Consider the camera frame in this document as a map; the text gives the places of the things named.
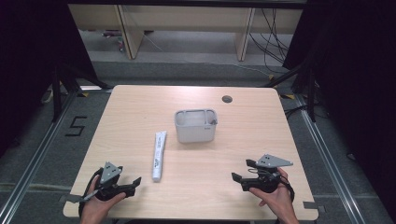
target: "black circle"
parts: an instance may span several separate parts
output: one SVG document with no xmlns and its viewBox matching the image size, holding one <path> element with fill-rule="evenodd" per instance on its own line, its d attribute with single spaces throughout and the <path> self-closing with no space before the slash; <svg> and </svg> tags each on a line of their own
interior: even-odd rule
<svg viewBox="0 0 396 224">
<path fill-rule="evenodd" d="M 222 100 L 224 103 L 229 104 L 230 102 L 233 101 L 233 97 L 231 97 L 231 96 L 229 96 L 229 95 L 225 95 L 225 96 L 223 96 L 223 97 L 221 98 L 221 100 Z"/>
</svg>

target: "gray floor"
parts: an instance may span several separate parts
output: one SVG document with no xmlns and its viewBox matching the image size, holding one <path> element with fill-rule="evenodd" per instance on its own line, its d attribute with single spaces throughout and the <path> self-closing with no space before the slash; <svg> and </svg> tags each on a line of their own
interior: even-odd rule
<svg viewBox="0 0 396 224">
<path fill-rule="evenodd" d="M 232 34 L 148 33 L 133 61 L 119 50 L 119 40 L 116 37 L 105 38 L 101 36 L 101 32 L 81 32 L 81 36 L 99 78 L 113 85 L 257 87 L 268 82 L 269 75 L 278 77 L 286 71 L 279 67 L 279 62 L 269 57 L 265 62 L 271 70 L 279 73 L 264 66 L 262 52 L 251 41 L 247 46 L 245 61 L 238 62 Z M 282 35 L 281 38 L 288 44 L 291 36 Z M 272 51 L 278 53 L 277 48 L 272 48 Z M 90 85 L 84 80 L 80 83 Z M 291 83 L 292 80 L 285 81 L 276 89 L 282 94 L 291 93 Z M 78 223 L 77 219 L 64 217 L 64 205 L 58 203 L 58 199 L 68 193 L 74 183 L 109 95 L 110 93 L 91 92 L 86 97 L 73 99 L 10 223 Z M 298 104 L 297 100 L 291 99 L 281 99 L 281 103 L 284 109 L 294 108 Z M 326 110 L 316 107 L 316 113 L 318 129 L 366 223 L 392 223 L 359 165 L 346 157 L 347 146 L 331 119 L 326 118 Z M 18 183 L 29 160 L 39 148 L 51 125 L 51 116 L 51 102 L 38 108 L 25 131 L 19 136 L 20 144 L 11 147 L 0 159 L 1 204 L 7 201 L 13 186 Z M 76 132 L 70 129 L 75 116 L 87 117 L 78 121 L 79 125 L 85 126 L 84 131 L 79 137 L 67 137 L 68 133 Z M 351 223 L 318 146 L 305 124 L 304 114 L 296 112 L 288 121 L 310 188 L 319 206 L 319 218 L 316 222 Z"/>
</svg>

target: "plastic bin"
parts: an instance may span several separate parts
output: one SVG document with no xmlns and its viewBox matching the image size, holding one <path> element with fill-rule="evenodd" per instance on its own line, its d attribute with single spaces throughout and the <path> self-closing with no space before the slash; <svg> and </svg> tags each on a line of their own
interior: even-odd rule
<svg viewBox="0 0 396 224">
<path fill-rule="evenodd" d="M 177 140 L 181 143 L 212 141 L 217 124 L 218 116 L 213 109 L 179 110 L 175 113 Z"/>
</svg>

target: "human hand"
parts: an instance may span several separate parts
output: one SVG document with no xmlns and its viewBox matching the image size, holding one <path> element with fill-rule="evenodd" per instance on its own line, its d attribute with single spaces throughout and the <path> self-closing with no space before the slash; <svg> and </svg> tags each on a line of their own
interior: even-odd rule
<svg viewBox="0 0 396 224">
<path fill-rule="evenodd" d="M 87 194 L 90 194 L 95 190 L 95 183 L 97 182 L 98 178 L 99 175 L 97 175 L 93 179 Z M 125 197 L 126 194 L 124 192 L 114 196 L 114 198 L 108 201 L 100 201 L 95 196 L 91 197 L 89 201 L 85 202 L 84 209 L 82 210 L 82 214 L 81 214 L 80 223 L 81 224 L 101 223 L 107 217 L 110 208 L 114 204 L 119 203 Z"/>
<path fill-rule="evenodd" d="M 287 182 L 288 174 L 281 168 L 277 168 L 277 170 L 280 172 L 281 176 L 286 178 Z M 266 193 L 255 188 L 250 188 L 249 191 L 262 199 L 262 201 L 259 203 L 259 206 L 265 206 L 268 204 L 270 209 L 279 218 L 281 223 L 298 223 L 297 217 L 294 213 L 293 205 L 291 204 L 289 190 L 282 183 L 279 183 L 277 189 L 272 193 Z"/>
</svg>

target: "wooden table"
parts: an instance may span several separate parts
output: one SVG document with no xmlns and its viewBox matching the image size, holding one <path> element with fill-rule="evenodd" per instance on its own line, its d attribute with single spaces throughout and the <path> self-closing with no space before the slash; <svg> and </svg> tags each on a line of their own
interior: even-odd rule
<svg viewBox="0 0 396 224">
<path fill-rule="evenodd" d="M 231 103 L 222 97 L 231 96 Z M 219 124 L 207 143 L 177 141 L 175 112 L 212 108 Z M 155 133 L 167 131 L 160 183 L 151 179 Z M 293 161 L 284 167 L 296 192 L 300 220 L 318 218 L 303 166 L 278 95 L 273 89 L 181 86 L 117 86 L 111 93 L 72 194 L 81 194 L 92 174 L 106 161 L 123 166 L 119 184 L 142 176 L 134 197 L 116 204 L 109 217 L 159 219 L 276 219 L 260 199 L 242 191 L 231 173 L 248 172 L 246 159 L 268 153 Z M 67 203 L 67 217 L 78 217 L 78 205 Z"/>
</svg>

